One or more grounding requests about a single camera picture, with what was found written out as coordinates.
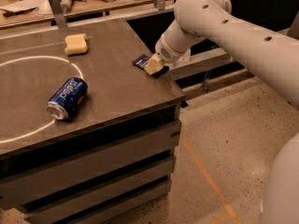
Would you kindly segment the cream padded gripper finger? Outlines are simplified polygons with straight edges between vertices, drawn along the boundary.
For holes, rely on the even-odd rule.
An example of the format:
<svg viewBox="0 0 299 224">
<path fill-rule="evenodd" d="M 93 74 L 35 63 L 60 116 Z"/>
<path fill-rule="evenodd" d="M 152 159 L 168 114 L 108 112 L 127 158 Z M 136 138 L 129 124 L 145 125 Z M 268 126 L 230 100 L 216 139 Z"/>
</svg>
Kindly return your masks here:
<svg viewBox="0 0 299 224">
<path fill-rule="evenodd" d="M 145 71 L 150 75 L 160 72 L 164 68 L 164 61 L 158 54 L 153 54 L 145 66 Z"/>
</svg>

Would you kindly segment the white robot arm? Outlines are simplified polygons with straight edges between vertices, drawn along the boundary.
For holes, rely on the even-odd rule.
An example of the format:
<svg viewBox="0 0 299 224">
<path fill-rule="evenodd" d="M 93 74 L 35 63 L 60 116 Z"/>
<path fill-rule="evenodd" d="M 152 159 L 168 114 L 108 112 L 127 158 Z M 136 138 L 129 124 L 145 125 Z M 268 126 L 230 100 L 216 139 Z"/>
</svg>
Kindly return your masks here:
<svg viewBox="0 0 299 224">
<path fill-rule="evenodd" d="M 207 38 L 299 109 L 297 39 L 232 16 L 230 0 L 177 0 L 174 16 L 145 66 L 149 75 Z M 273 162 L 259 224 L 299 224 L 299 134 Z"/>
</svg>

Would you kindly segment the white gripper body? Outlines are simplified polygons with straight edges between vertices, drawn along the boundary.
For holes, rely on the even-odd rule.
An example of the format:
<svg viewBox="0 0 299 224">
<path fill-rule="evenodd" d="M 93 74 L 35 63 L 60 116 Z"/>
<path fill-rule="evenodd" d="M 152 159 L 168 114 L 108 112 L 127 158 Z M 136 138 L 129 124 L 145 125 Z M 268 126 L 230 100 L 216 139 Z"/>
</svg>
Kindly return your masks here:
<svg viewBox="0 0 299 224">
<path fill-rule="evenodd" d="M 177 52 L 171 49 L 163 36 L 161 36 L 157 41 L 155 45 L 155 52 L 165 63 L 174 63 L 183 55 L 182 52 Z"/>
</svg>

